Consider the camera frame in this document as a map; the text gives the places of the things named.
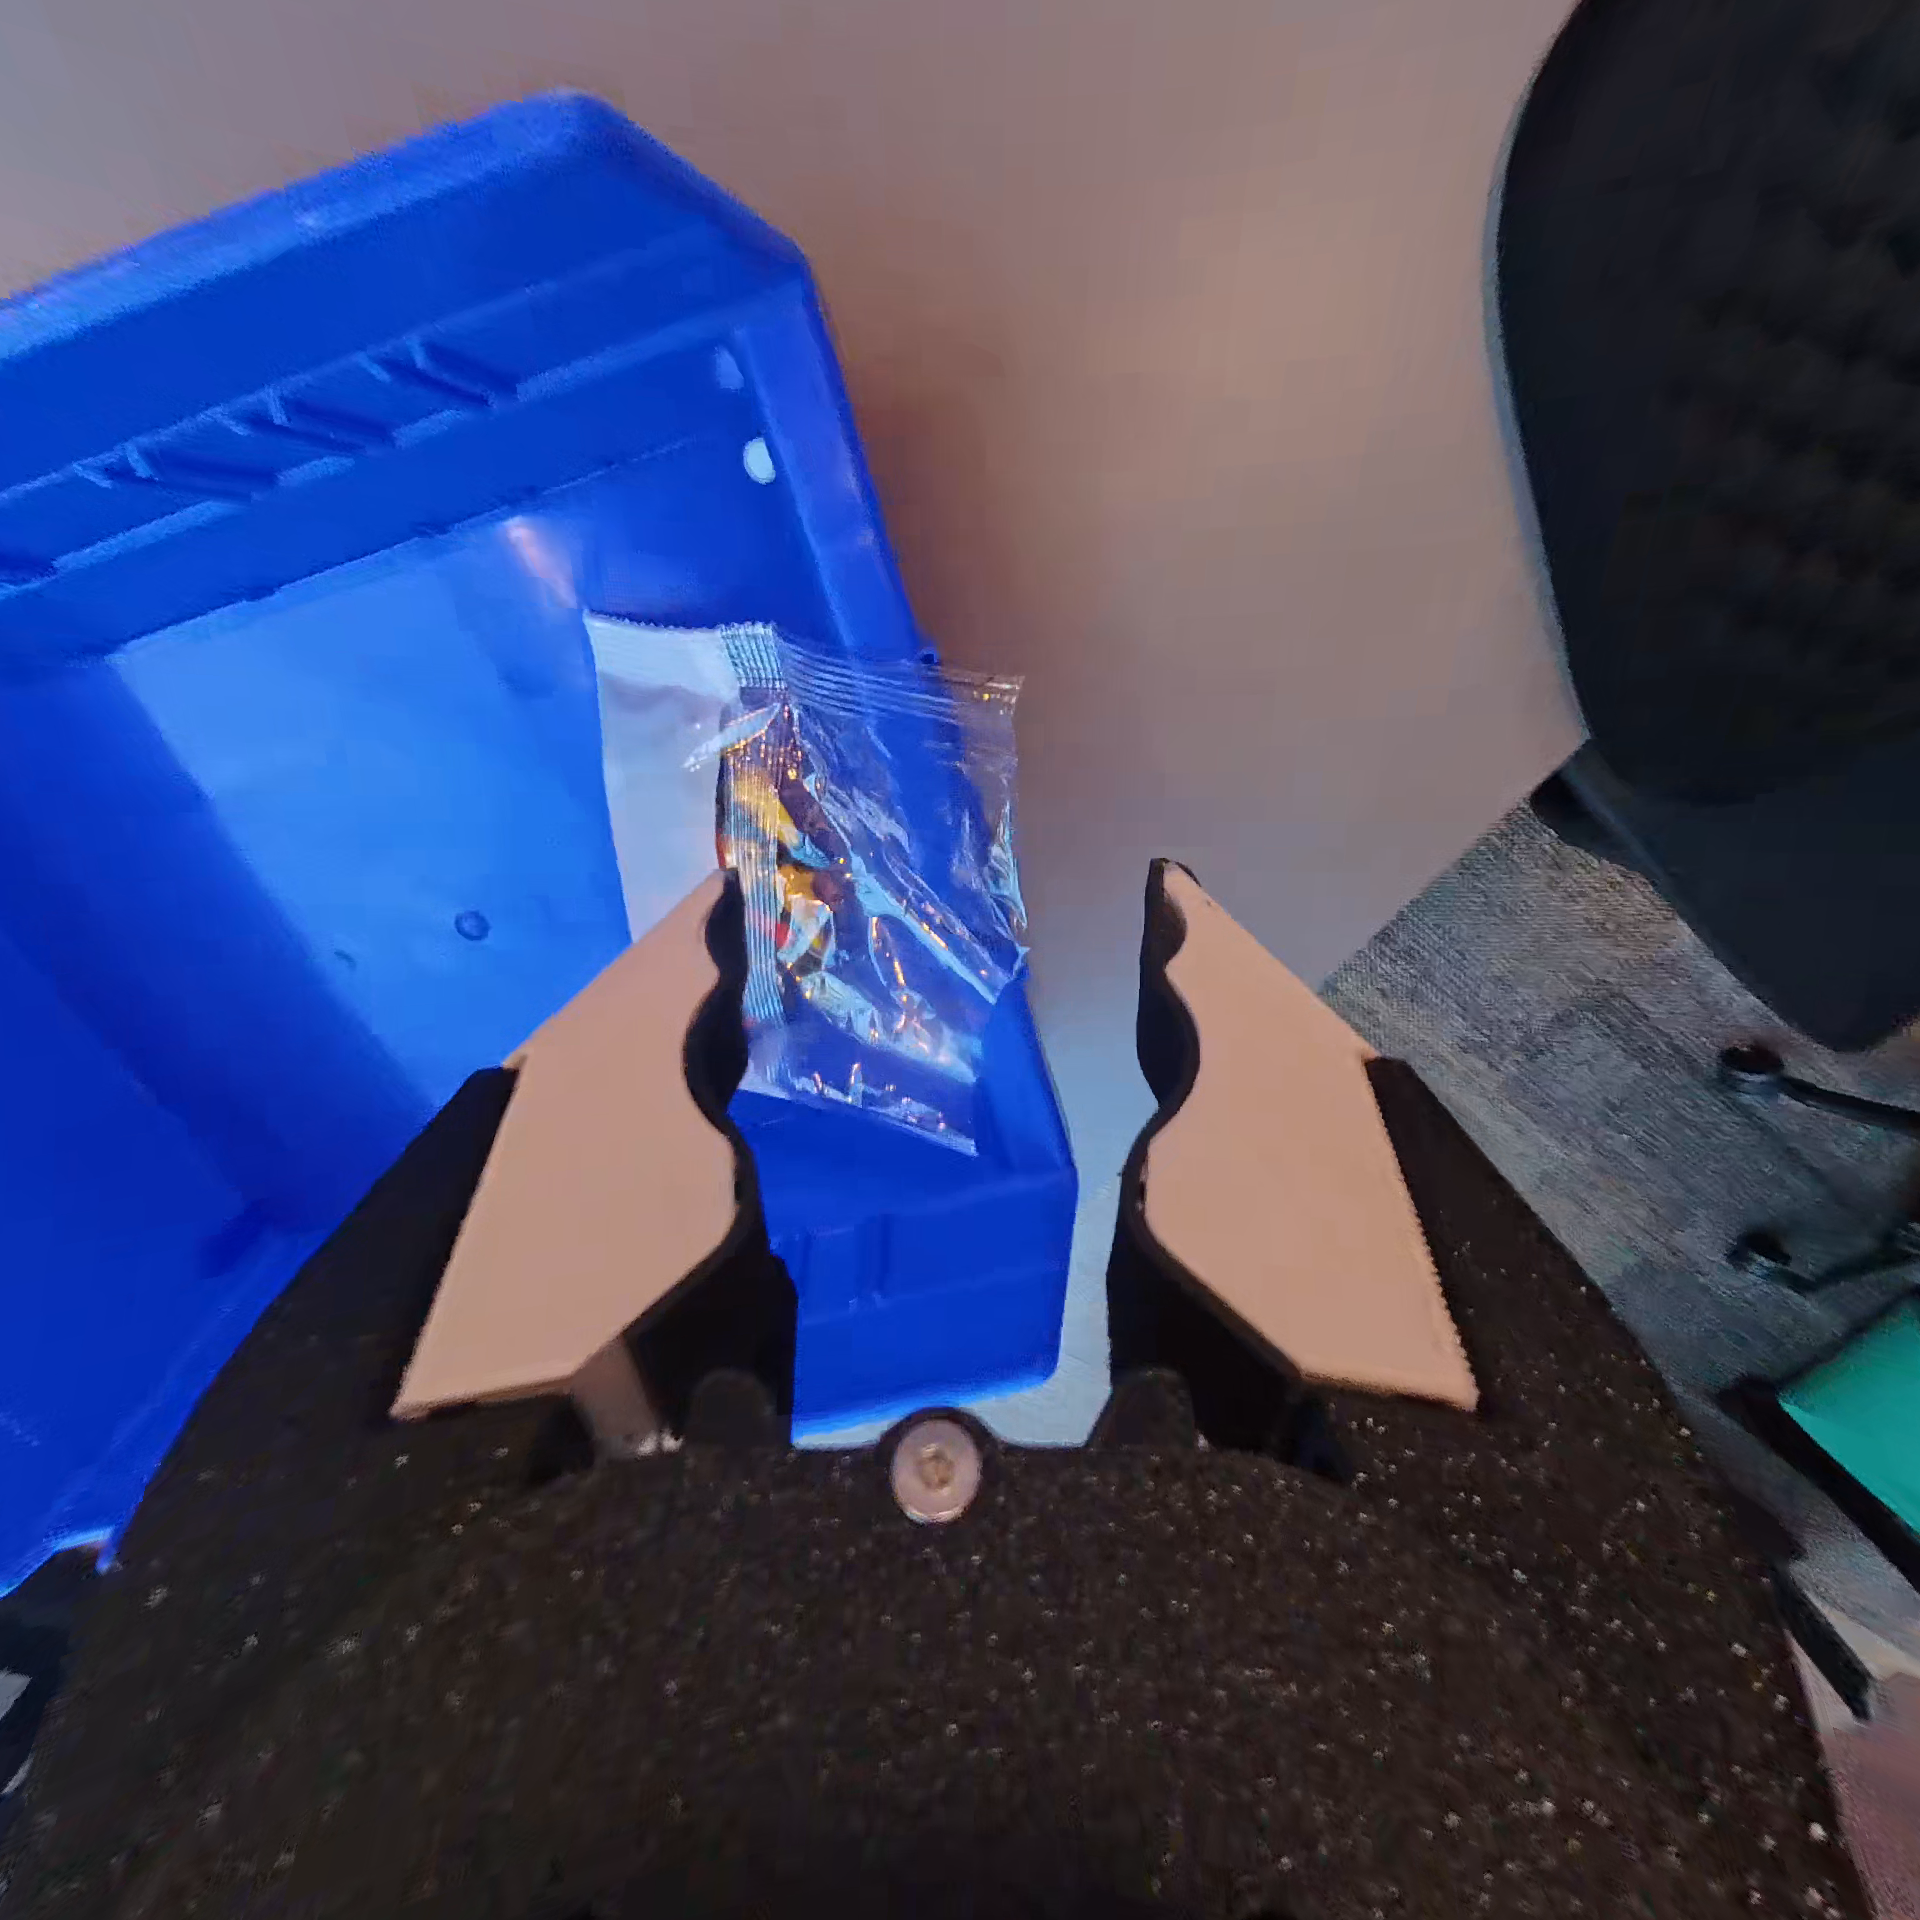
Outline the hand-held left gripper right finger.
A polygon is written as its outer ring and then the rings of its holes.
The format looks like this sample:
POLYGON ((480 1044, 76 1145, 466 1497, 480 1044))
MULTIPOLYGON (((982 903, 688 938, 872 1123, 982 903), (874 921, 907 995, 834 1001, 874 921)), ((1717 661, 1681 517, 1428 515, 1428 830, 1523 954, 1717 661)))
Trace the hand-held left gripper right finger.
POLYGON ((1174 1375, 1196 1413, 1316 1390, 1474 1413, 1380 1057, 1182 863, 1151 863, 1141 907, 1153 1111, 1119 1177, 1116 1377, 1174 1375))

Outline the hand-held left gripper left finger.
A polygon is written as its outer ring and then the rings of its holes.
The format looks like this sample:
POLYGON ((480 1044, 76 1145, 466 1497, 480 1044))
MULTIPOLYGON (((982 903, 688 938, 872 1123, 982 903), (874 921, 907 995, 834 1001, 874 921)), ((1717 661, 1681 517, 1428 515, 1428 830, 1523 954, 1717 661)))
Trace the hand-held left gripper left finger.
POLYGON ((666 1446, 664 1365, 629 1333, 735 1222, 734 1149, 688 1069, 721 986, 711 872, 504 1063, 512 1088, 392 1421, 567 1398, 596 1446, 666 1446))

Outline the small clear parts bag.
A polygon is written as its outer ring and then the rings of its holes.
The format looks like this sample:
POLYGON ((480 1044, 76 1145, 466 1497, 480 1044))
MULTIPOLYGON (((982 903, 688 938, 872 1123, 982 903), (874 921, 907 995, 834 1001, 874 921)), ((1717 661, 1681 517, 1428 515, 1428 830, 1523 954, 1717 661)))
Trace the small clear parts bag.
POLYGON ((730 872, 744 1088, 975 1159, 989 1022, 1027 958, 1021 678, 764 623, 583 631, 629 936, 730 872))

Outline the blue storage bin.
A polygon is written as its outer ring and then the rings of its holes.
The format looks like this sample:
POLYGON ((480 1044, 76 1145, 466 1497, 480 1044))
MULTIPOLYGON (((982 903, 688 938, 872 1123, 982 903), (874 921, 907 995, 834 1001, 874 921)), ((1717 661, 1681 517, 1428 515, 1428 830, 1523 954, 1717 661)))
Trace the blue storage bin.
MULTIPOLYGON (((3 1590, 629 948, 583 619, 938 654, 803 252, 501 104, 1 318, 3 1590)), ((745 1090, 794 1429, 1037 1387, 1078 1179, 1026 996, 973 1159, 745 1090)))

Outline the grey desk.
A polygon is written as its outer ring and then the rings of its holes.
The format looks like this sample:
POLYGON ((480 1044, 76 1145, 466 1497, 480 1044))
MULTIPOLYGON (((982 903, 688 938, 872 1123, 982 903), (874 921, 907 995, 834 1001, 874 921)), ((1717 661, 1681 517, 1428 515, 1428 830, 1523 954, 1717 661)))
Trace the grey desk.
POLYGON ((924 632, 1023 677, 1088 1435, 1139 892, 1308 984, 1577 746, 1488 307, 1558 3, 3 4, 3 290, 416 130, 605 100, 798 242, 924 632))

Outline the teal flat object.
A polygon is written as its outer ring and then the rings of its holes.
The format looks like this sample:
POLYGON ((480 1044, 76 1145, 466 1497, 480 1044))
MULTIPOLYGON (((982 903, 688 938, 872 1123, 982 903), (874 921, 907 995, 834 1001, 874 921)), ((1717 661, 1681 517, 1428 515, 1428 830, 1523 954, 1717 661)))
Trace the teal flat object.
POLYGON ((1894 1300, 1774 1396, 1797 1468, 1916 1590, 1916 1295, 1894 1300))

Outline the black office chair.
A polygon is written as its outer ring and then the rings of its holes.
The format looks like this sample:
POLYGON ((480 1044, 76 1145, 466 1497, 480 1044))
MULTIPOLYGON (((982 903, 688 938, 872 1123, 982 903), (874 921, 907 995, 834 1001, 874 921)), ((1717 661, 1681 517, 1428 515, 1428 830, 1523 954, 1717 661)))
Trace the black office chair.
POLYGON ((1493 269, 1585 731, 1535 813, 1807 1043, 1916 1028, 1918 6, 1574 6, 1493 269))

